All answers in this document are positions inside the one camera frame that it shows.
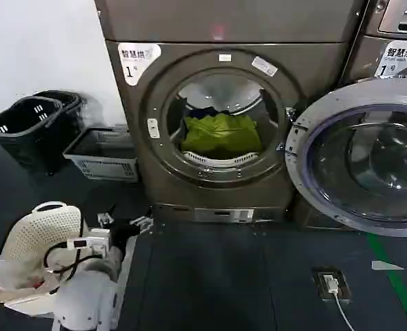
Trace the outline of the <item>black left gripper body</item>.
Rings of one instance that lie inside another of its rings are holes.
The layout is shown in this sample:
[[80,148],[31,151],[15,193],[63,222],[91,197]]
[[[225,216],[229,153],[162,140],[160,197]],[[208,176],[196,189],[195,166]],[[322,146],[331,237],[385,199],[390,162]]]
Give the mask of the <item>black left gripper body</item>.
[[139,226],[129,223],[112,223],[110,226],[110,245],[125,250],[130,237],[139,235]]

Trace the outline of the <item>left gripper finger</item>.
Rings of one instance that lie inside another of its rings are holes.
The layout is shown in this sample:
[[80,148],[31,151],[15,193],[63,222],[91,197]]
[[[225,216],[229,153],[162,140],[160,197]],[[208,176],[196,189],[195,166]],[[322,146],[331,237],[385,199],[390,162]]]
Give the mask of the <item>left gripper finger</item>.
[[130,222],[130,225],[138,227],[141,232],[147,232],[153,226],[154,220],[151,217],[142,216]]
[[113,213],[116,205],[112,205],[108,211],[100,212],[97,214],[97,221],[101,228],[109,228],[114,222]]

